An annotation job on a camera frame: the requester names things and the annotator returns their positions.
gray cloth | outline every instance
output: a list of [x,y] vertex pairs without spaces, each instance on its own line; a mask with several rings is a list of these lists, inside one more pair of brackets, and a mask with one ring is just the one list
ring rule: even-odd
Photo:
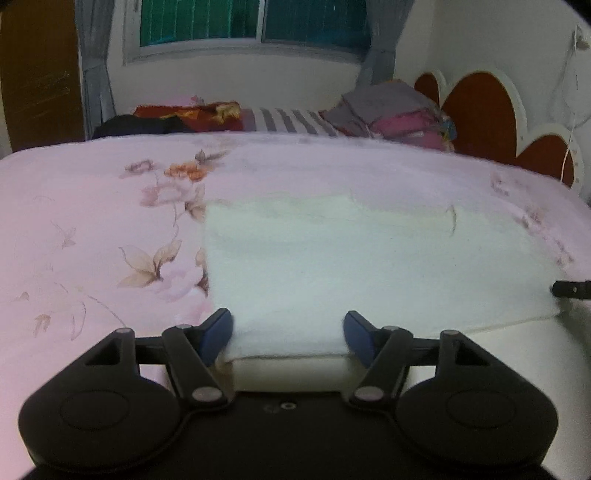
[[386,82],[380,85],[356,88],[345,93],[343,100],[351,111],[366,125],[381,118],[429,109],[438,111],[437,105],[404,82]]
[[414,0],[365,0],[371,46],[357,78],[357,86],[392,80],[396,45]]
[[354,137],[370,136],[369,128],[381,118],[429,110],[440,116],[439,107],[422,93],[404,82],[356,88],[343,95],[343,101],[323,113],[323,118],[335,128]]
[[76,0],[75,15],[82,60],[82,103],[85,136],[115,116],[107,72],[107,53],[115,0]]

curtain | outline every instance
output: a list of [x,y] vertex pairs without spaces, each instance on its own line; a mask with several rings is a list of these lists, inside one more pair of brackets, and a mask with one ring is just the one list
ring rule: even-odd
[[107,53],[115,0],[76,0],[76,29],[82,62],[82,104],[85,135],[115,116],[115,103],[107,72]]
[[357,86],[392,80],[396,45],[414,0],[365,0],[371,46],[357,78]]

window frame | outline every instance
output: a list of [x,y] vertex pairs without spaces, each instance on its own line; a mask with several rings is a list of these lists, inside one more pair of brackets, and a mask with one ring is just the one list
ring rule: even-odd
[[256,38],[209,38],[139,46],[142,0],[126,0],[123,31],[124,64],[161,58],[215,54],[269,54],[312,57],[343,63],[362,62],[358,52],[339,47],[310,47],[288,41],[263,42],[267,0],[260,0]]

white towel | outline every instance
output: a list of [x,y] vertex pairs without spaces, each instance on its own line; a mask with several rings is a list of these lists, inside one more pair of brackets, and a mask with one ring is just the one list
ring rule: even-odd
[[346,196],[213,203],[210,297],[235,317],[226,359],[347,352],[342,319],[415,336],[558,313],[558,266],[507,217],[384,212]]

heart-shaped headboard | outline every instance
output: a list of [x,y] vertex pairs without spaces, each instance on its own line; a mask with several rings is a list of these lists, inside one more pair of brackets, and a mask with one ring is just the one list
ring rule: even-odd
[[414,88],[440,105],[456,124],[457,153],[557,179],[562,176],[565,185],[577,193],[581,190],[584,169],[576,140],[572,138],[569,147],[570,132],[560,124],[529,130],[519,93],[504,73],[478,69],[448,87],[443,74],[434,70],[422,74]]

